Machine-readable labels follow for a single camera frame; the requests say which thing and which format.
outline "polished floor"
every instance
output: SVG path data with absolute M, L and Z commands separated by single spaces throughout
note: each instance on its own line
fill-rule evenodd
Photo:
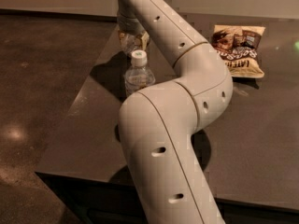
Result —
M 35 168 L 115 26 L 0 15 L 0 224 L 81 223 Z

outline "white bottle cap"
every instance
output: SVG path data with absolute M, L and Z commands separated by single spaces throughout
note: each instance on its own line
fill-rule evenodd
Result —
M 132 66 L 144 66 L 148 62 L 147 52 L 142 49 L 137 49 L 132 52 Z

